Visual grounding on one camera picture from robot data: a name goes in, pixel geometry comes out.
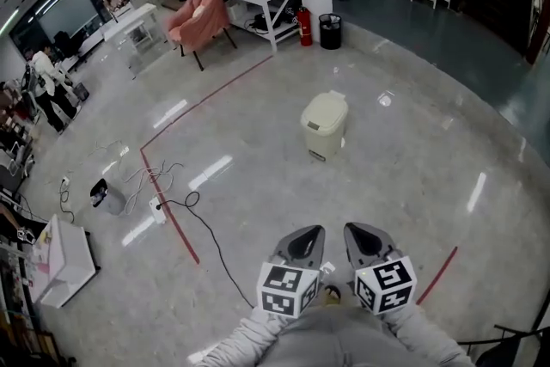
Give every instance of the dark floor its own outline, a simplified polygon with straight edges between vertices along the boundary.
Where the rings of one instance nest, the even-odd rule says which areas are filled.
[[[334,0],[344,21],[428,60],[491,104],[550,164],[550,62],[535,66],[468,15],[424,0]]]

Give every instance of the white box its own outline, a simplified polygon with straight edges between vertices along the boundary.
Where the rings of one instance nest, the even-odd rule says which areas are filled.
[[[228,0],[225,8],[230,21],[238,21],[248,12],[247,3],[242,0]]]
[[[408,257],[355,271],[355,294],[375,315],[409,304],[416,284],[416,274]]]
[[[258,306],[270,314],[297,318],[319,290],[319,271],[264,263],[256,285]]]

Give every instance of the black cable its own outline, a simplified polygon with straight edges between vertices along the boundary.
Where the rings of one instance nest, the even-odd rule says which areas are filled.
[[[61,208],[61,211],[62,212],[65,212],[67,214],[71,214],[72,215],[72,220],[70,221],[71,223],[74,223],[75,222],[75,213],[72,212],[71,210],[66,210],[65,208],[63,208],[63,204],[66,204],[68,201],[69,201],[69,188],[67,187],[66,190],[61,190],[61,188],[63,187],[63,180],[61,180],[61,184],[59,185],[59,208]]]
[[[192,195],[197,195],[197,200],[195,200],[192,204],[190,204],[188,202],[189,198],[192,196]],[[178,202],[177,200],[167,200],[165,202],[162,202],[160,203],[159,205],[156,206],[156,209],[157,210],[160,210],[161,209],[161,206],[165,205],[165,204],[168,204],[168,203],[173,203],[173,204],[176,204],[176,205],[180,205],[180,206],[185,206],[187,208],[187,210],[193,214],[198,220],[200,220],[200,222],[202,222],[202,224],[210,231],[210,234],[212,236],[212,239],[214,240],[214,243],[216,243],[216,246],[217,246],[217,252],[220,254],[220,260],[222,261],[222,265],[223,265],[223,269],[225,269],[225,272],[227,273],[229,279],[233,282],[233,284],[235,285],[235,288],[237,288],[237,290],[239,291],[239,293],[241,294],[241,297],[242,299],[248,304],[248,306],[250,306],[252,309],[254,308],[254,306],[248,301],[248,299],[245,297],[245,295],[242,293],[241,291],[241,288],[239,287],[239,285],[235,282],[235,279],[231,276],[231,273],[229,272],[229,269],[227,268],[227,265],[225,264],[225,260],[223,259],[223,256],[222,256],[222,249],[220,248],[220,245],[219,243],[217,242],[216,240],[216,236],[214,235],[214,231],[212,230],[212,228],[208,225],[208,223],[206,223],[203,218],[201,216],[199,216],[197,213],[195,213],[195,211],[192,210],[192,208],[199,202],[199,199],[200,199],[200,194],[199,192],[190,192],[187,196],[186,196],[186,200],[185,202],[182,204],[181,202]]]
[[[32,212],[32,210],[31,210],[31,205],[28,203],[27,198],[26,198],[25,196],[23,196],[22,194],[20,194],[20,193],[19,193],[19,195],[20,195],[23,199],[25,199],[25,203],[27,204],[28,210],[27,210],[26,208],[23,208],[23,205],[21,205],[21,204],[17,204],[17,205],[19,206],[19,208],[20,208],[22,211],[25,211],[25,212],[27,212],[28,214],[31,215],[31,220],[34,220],[34,218],[36,217],[37,219],[40,219],[40,220],[42,220],[42,221],[44,221],[44,222],[46,222],[46,223],[49,222],[49,220],[45,220],[43,217],[40,217],[40,216],[37,216],[36,214],[34,214],[34,213]]]

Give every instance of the black trash can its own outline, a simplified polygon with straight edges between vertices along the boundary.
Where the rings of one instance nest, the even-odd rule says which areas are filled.
[[[319,30],[322,48],[338,49],[342,46],[342,17],[332,13],[321,14]]]

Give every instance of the ceiling light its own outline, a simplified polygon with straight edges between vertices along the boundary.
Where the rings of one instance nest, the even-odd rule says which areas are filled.
[[[38,10],[36,11],[36,14],[39,14],[39,12],[40,12],[41,10],[43,10],[43,9],[47,6],[47,4],[49,4],[49,2],[51,2],[51,1],[52,1],[52,0],[47,0],[46,3],[44,3],[40,8],[38,8]]]
[[[53,3],[46,8],[46,10],[42,13],[42,15],[45,15],[50,9],[52,9],[52,6],[55,5],[59,0],[54,0]]]
[[[9,19],[3,24],[2,29],[0,29],[0,35],[4,32],[4,30],[8,27],[9,23],[14,20],[14,17],[19,13],[19,10],[16,9],[14,11],[14,14],[12,14]]]

